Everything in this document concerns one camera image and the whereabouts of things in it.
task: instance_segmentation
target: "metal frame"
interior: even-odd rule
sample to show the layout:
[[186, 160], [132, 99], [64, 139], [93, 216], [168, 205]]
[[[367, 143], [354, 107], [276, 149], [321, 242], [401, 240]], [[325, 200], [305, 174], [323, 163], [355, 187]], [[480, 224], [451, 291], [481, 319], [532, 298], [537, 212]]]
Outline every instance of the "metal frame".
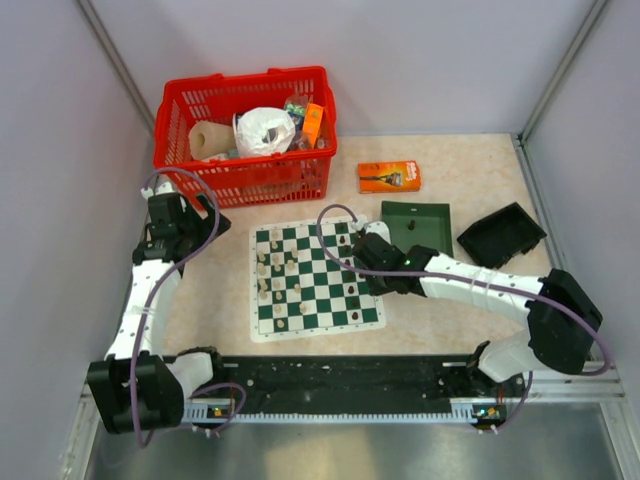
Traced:
[[138, 111], [142, 122], [144, 123], [148, 132], [153, 135], [155, 117], [151, 113], [147, 102], [140, 93], [140, 90], [133, 80], [131, 73], [129, 73], [127, 65], [124, 63], [124, 60], [120, 56], [118, 49], [111, 40], [107, 29], [100, 19], [100, 15], [98, 15], [97, 10], [93, 6], [93, 2], [91, 0], [75, 1], [90, 30], [95, 35], [96, 40], [98, 40], [100, 47], [102, 48], [104, 54], [107, 56], [107, 60], [113, 67], [113, 71], [117, 75], [118, 80], [120, 80], [120, 83], [122, 83], [122, 86], [129, 95], [131, 102]]
[[538, 126], [542, 115], [546, 112], [547, 108], [555, 98], [564, 79], [567, 78], [578, 54], [584, 47], [585, 42], [590, 37], [596, 25], [602, 19], [609, 3], [610, 0], [595, 0], [591, 5], [591, 9], [589, 10], [589, 13], [587, 13], [582, 25], [580, 25], [578, 33], [576, 33], [576, 36], [573, 38], [571, 45], [569, 45], [567, 52], [562, 57], [558, 68], [553, 74], [553, 77], [551, 77], [551, 80], [542, 93], [540, 100], [538, 100], [538, 103], [533, 108], [533, 112], [531, 112], [531, 115], [524, 126], [522, 134], [520, 135], [522, 143], [526, 144], [529, 138], [531, 138], [531, 134]]
[[[75, 0], [88, 26], [94, 33], [108, 61], [112, 65], [120, 82], [128, 93], [135, 108], [150, 133], [154, 128], [154, 116], [135, 84], [126, 64], [111, 40], [98, 12], [91, 0]], [[524, 180], [543, 228], [548, 237], [545, 240], [551, 262], [554, 266], [566, 265], [566, 256], [562, 245], [554, 232], [550, 209], [544, 200], [534, 164], [526, 151], [526, 142], [555, 98], [559, 87], [569, 73], [577, 55], [584, 47], [587, 39], [601, 20], [609, 0], [594, 1], [582, 26], [573, 39], [569, 49], [560, 62], [558, 69], [547, 85], [539, 102], [535, 106], [523, 132], [513, 135], [515, 148]], [[595, 368], [599, 362], [591, 362], [588, 367]], [[482, 399], [456, 399], [452, 403], [465, 404], [482, 402]], [[555, 372], [537, 372], [532, 386], [531, 402], [542, 403], [599, 403], [606, 428], [609, 432], [613, 449], [624, 478], [640, 479], [640, 436], [626, 402], [624, 390], [617, 371], [612, 369], [603, 377], [567, 377]], [[88, 388], [85, 386], [79, 400], [77, 415], [71, 430], [68, 447], [61, 457], [59, 478], [64, 480], [81, 480], [85, 478], [89, 455], [94, 443], [99, 414]]]

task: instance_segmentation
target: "black plastic tray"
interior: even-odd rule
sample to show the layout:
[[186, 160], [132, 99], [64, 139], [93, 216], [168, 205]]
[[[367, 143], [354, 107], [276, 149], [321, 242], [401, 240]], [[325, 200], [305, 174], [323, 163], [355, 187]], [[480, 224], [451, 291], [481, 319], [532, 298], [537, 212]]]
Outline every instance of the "black plastic tray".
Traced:
[[500, 268], [517, 253], [527, 253], [546, 236], [514, 202], [475, 222], [458, 237], [458, 242], [477, 265]]

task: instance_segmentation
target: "toilet paper roll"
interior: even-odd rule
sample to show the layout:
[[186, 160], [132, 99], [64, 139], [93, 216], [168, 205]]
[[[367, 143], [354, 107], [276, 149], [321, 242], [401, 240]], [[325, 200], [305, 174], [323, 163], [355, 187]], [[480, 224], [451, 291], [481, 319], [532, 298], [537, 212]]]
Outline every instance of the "toilet paper roll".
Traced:
[[189, 131], [189, 147], [194, 160], [206, 160], [236, 147], [233, 128], [213, 122], [198, 122]]
[[280, 108], [259, 107], [234, 119], [236, 145], [241, 157], [284, 153], [296, 133], [291, 116]]

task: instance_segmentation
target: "red plastic basket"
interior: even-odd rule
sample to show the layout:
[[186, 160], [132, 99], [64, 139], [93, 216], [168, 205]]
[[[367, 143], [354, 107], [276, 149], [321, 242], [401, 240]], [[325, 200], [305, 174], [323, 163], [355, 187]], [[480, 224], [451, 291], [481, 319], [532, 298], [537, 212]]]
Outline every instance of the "red plastic basket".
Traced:
[[[196, 122], [231, 125], [234, 113], [256, 107], [283, 108], [294, 93], [306, 94], [310, 102], [324, 107], [318, 137], [324, 140], [323, 148], [212, 162], [191, 157], [188, 135]], [[335, 101], [322, 67], [173, 80], [165, 86], [158, 109], [153, 165], [179, 166], [198, 174], [216, 192], [222, 208], [322, 198], [327, 193], [331, 157], [338, 147], [335, 122]], [[169, 177], [194, 206], [199, 205], [195, 195], [201, 188], [196, 182], [181, 174]]]

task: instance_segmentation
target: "beige floor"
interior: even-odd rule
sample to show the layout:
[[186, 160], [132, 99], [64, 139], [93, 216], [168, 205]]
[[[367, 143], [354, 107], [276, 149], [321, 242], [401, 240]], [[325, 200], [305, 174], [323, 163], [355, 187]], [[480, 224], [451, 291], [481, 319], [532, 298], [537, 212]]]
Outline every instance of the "beige floor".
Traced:
[[[414, 159], [422, 170], [417, 193], [361, 195], [359, 162]], [[213, 345], [234, 354], [406, 354], [464, 353], [518, 326], [495, 314], [448, 300], [389, 294], [384, 297], [387, 326], [368, 332], [253, 343], [249, 337], [249, 239], [252, 226], [315, 218], [333, 202], [377, 219], [380, 202], [449, 203], [453, 238], [471, 223], [518, 201], [533, 207], [508, 135], [419, 135], [343, 137], [333, 159], [329, 191], [323, 200], [226, 209], [232, 229], [185, 269], [174, 296], [165, 336], [168, 353]], [[454, 256], [469, 257], [454, 240]], [[504, 271], [544, 275], [550, 268], [544, 244], [516, 256]]]

